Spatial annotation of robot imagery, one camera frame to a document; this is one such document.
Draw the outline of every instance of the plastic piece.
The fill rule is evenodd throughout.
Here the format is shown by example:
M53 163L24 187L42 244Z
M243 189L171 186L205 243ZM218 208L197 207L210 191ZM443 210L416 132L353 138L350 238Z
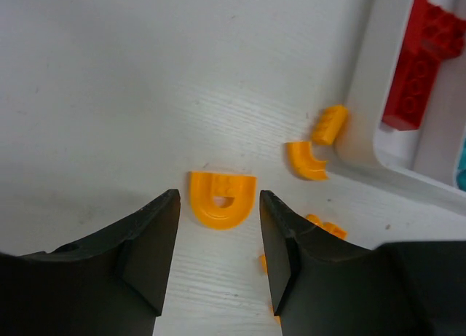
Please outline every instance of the plastic piece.
M175 247L180 194L51 253L0 253L0 335L153 335Z
M463 148L459 156L458 170L466 170L466 138L465 141L463 141Z
M342 240L344 240L347 237L347 232L341 229L338 225L334 223L330 223L330 222L324 223L323 229Z
M403 39L403 49L417 54L421 47L422 27L427 12L427 0L414 0Z
M466 190L466 170L460 171L457 175L457 185L458 188L465 191Z
M348 110L342 105L325 109L312 133L312 141L317 144L332 145L347 116Z
M274 315L283 336L466 335L466 241L367 250L260 196Z
M214 198L226 199L219 206ZM207 227L226 230L244 221L256 199L256 177L222 173L191 172L191 207Z
M295 172L304 179L325 181L327 161L317 160L312 154L310 141L294 141L287 144L288 158Z
M274 319L275 319L275 321L277 322L277 324L279 324L279 325L281 326L281 325L282 325L282 319L280 319L279 316L276 316L276 315L274 314L274 307L273 307L273 305L270 305L270 311L272 312L272 315L274 316Z
M422 24L422 46L440 59L455 58L465 47L466 21L439 6L427 4Z
M425 49L403 51L393 78L382 121L397 130L417 130L424 117L440 60Z
M262 269L264 270L264 273L268 274L267 272L267 260L265 259L265 254L262 254L259 259L261 260L261 265Z
M317 217L315 214L308 214L308 215L306 216L306 219L307 219L309 222L311 222L311 223L317 225L318 227L323 228L323 223L322 223L322 221L321 221L320 218Z

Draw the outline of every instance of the teal object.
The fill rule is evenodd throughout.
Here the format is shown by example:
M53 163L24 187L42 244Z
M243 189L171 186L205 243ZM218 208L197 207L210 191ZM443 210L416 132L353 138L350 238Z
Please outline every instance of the teal object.
M457 184L458 188L466 190L466 170L460 171L457 174Z
M463 151L461 153L461 157L459 158L458 169L460 171L466 169L466 139L463 144Z

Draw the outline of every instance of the orange u-shaped piece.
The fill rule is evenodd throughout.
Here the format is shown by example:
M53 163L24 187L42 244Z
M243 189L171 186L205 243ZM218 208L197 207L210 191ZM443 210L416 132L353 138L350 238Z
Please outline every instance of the orange u-shaped piece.
M256 177L222 173L191 172L191 207L207 227L225 230L244 221L254 207ZM226 198L219 206L216 197Z
M310 141L294 141L288 143L287 148L291 166L298 175L313 181L328 179L325 172L327 161L317 160L314 157Z

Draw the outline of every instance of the white wood surface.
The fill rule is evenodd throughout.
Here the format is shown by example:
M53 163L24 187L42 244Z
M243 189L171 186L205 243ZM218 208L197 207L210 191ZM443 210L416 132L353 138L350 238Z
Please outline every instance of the white wood surface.
M0 250L51 251L177 187L154 334L273 336L257 206L236 229L202 227L188 171L253 174L368 248L464 238L459 215L337 174L301 181L285 165L283 144L344 100L370 4L0 0Z

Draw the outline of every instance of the lego stud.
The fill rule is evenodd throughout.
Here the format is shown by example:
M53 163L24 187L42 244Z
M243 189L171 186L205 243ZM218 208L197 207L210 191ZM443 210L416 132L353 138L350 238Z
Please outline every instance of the lego stud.
M444 46L445 44L448 44L448 42L450 40L450 37L446 32L440 32L435 37L435 40L436 40L437 43Z
M426 77L428 73L429 73L429 66L427 65L425 61L418 60L414 64L414 74L416 75L416 77L419 77L419 78Z
M401 103L401 109L406 114L412 114L413 112L416 111L416 105L417 105L417 102L415 98L406 97L403 99Z
M449 26L453 25L454 18L455 16L450 13L444 13L438 20L438 23L440 24L441 27L448 28Z
M191 172L191 207L205 226L225 230L242 223L254 207L256 177Z
M408 82L408 91L411 95L419 95L422 93L422 83L418 79L412 79Z
M437 26L427 26L422 30L422 37L426 39L431 39L438 33Z

